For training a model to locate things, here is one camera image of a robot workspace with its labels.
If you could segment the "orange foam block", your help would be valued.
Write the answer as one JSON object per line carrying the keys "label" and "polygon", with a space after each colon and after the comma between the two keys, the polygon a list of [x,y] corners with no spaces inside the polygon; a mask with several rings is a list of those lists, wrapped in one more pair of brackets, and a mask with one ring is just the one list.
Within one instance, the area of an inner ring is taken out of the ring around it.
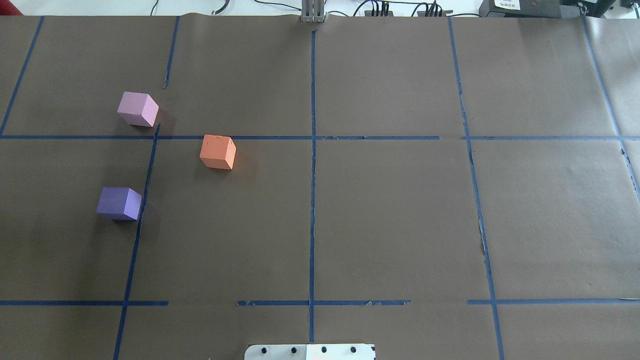
{"label": "orange foam block", "polygon": [[199,159],[211,169],[232,170],[236,145],[229,136],[204,134]]}

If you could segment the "white mounting plate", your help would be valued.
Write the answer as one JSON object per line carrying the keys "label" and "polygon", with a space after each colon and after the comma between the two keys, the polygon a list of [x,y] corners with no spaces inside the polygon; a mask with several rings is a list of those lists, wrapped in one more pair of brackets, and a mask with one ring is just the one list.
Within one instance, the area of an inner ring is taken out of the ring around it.
{"label": "white mounting plate", "polygon": [[375,360],[374,344],[254,344],[247,347],[245,360]]}

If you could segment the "pink foam block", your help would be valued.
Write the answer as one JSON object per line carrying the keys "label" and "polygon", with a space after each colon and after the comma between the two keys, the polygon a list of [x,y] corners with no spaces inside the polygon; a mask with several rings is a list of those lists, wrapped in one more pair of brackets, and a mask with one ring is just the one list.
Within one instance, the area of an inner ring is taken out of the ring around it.
{"label": "pink foam block", "polygon": [[152,128],[160,107],[147,93],[124,91],[117,114],[131,126]]}

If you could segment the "purple foam block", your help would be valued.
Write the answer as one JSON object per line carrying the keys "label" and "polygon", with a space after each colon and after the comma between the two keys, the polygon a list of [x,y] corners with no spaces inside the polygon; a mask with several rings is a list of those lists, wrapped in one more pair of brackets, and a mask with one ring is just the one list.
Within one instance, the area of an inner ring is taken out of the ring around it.
{"label": "purple foam block", "polygon": [[103,187],[96,214],[114,221],[137,221],[142,195],[130,187]]}

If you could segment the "black box with label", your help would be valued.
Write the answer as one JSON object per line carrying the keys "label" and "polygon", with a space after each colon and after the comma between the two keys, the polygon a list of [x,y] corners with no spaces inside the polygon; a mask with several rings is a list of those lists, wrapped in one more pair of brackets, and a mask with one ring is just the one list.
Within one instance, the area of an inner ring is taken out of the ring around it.
{"label": "black box with label", "polygon": [[478,8],[482,18],[573,19],[582,16],[577,6],[562,5],[560,0],[483,0]]}

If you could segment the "grey aluminium post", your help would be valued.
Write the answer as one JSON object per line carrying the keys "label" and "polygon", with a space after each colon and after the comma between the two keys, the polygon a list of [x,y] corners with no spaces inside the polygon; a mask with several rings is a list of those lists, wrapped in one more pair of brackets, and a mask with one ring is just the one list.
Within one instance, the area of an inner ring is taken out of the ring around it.
{"label": "grey aluminium post", "polygon": [[302,0],[301,22],[324,23],[327,17],[325,3],[325,0]]}

